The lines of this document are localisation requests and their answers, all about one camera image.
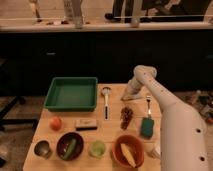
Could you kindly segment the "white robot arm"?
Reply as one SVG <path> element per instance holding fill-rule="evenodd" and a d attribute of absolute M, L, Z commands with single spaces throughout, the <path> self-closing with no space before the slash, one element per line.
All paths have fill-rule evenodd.
<path fill-rule="evenodd" d="M 143 86 L 157 100 L 162 114 L 161 171 L 210 171 L 205 123 L 197 110 L 160 84 L 154 67 L 138 65 L 133 73 L 122 100 L 139 98 Z"/>

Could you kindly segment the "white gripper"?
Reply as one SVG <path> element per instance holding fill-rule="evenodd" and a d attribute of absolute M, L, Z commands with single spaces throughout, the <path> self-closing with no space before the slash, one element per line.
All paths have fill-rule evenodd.
<path fill-rule="evenodd" d="M 124 94 L 140 94 L 143 84 L 133 77 L 127 84 Z"/>

